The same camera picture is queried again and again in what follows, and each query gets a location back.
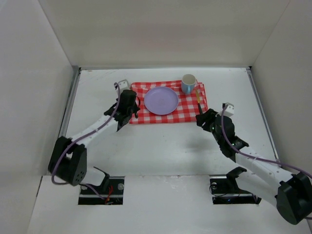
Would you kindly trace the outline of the red white checkered cloth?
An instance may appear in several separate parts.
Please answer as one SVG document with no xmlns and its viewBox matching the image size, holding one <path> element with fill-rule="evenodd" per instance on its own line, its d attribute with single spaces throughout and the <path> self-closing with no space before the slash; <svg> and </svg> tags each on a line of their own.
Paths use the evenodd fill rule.
<svg viewBox="0 0 312 234">
<path fill-rule="evenodd" d="M 149 112 L 144 105 L 144 96 L 155 87 L 168 87 L 176 92 L 179 98 L 178 107 L 168 115 L 155 115 Z M 163 123 L 183 123 L 196 121 L 195 116 L 199 114 L 195 90 L 199 92 L 200 105 L 202 111 L 208 110 L 205 86 L 202 82 L 197 82 L 194 90 L 186 95 L 181 90 L 181 80 L 155 81 L 155 82 L 134 82 L 131 84 L 132 90 L 137 93 L 141 104 L 138 118 L 133 117 L 131 124 L 163 124 Z"/>
</svg>

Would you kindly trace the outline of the purple plastic plate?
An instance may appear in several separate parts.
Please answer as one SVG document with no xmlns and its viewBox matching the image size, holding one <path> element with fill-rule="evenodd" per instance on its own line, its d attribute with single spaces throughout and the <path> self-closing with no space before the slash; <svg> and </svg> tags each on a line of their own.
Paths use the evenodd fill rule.
<svg viewBox="0 0 312 234">
<path fill-rule="evenodd" d="M 155 115 L 168 115 L 172 113 L 179 103 L 178 95 L 168 87 L 155 87 L 144 96 L 146 109 Z"/>
</svg>

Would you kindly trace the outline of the light blue mug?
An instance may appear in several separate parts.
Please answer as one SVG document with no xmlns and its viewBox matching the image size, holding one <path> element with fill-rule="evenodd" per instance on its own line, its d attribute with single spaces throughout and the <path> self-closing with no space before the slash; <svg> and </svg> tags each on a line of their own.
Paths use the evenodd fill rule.
<svg viewBox="0 0 312 234">
<path fill-rule="evenodd" d="M 194 75 L 185 74 L 181 80 L 181 90 L 184 94 L 189 95 L 195 88 L 197 80 Z"/>
</svg>

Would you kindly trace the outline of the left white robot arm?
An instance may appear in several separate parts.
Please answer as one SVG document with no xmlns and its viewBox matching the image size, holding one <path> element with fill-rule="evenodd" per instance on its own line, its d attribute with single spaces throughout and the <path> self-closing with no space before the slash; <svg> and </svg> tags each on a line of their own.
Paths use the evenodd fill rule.
<svg viewBox="0 0 312 234">
<path fill-rule="evenodd" d="M 61 136 L 56 140 L 48 165 L 54 184 L 99 187 L 104 183 L 107 174 L 88 166 L 88 147 L 119 131 L 133 115 L 137 117 L 139 111 L 135 91 L 123 90 L 118 95 L 117 103 L 87 129 L 75 136 Z"/>
</svg>

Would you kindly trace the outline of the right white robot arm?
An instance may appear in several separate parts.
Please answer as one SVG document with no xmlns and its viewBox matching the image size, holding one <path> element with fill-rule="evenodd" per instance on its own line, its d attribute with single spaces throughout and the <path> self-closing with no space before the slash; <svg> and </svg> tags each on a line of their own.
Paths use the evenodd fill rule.
<svg viewBox="0 0 312 234">
<path fill-rule="evenodd" d="M 312 175 L 287 163 L 265 159 L 235 134 L 234 107 L 225 103 L 220 113 L 209 109 L 196 115 L 196 124 L 210 132 L 222 154 L 238 164 L 226 177 L 234 190 L 244 190 L 267 201 L 290 224 L 311 219 Z"/>
</svg>

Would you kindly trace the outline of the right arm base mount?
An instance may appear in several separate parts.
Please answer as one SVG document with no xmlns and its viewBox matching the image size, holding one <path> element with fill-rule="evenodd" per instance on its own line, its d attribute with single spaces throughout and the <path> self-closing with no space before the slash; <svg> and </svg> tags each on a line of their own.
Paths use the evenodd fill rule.
<svg viewBox="0 0 312 234">
<path fill-rule="evenodd" d="M 210 177 L 209 191 L 214 205 L 254 204 L 258 205 L 261 198 L 238 187 L 236 179 L 246 172 L 242 167 L 236 167 L 226 175 Z"/>
</svg>

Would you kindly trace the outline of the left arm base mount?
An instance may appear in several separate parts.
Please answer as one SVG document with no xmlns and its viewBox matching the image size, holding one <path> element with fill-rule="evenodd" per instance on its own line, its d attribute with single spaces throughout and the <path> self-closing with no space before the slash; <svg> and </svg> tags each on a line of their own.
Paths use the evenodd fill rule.
<svg viewBox="0 0 312 234">
<path fill-rule="evenodd" d="M 122 205 L 125 177 L 92 167 L 80 185 L 78 205 Z"/>
</svg>

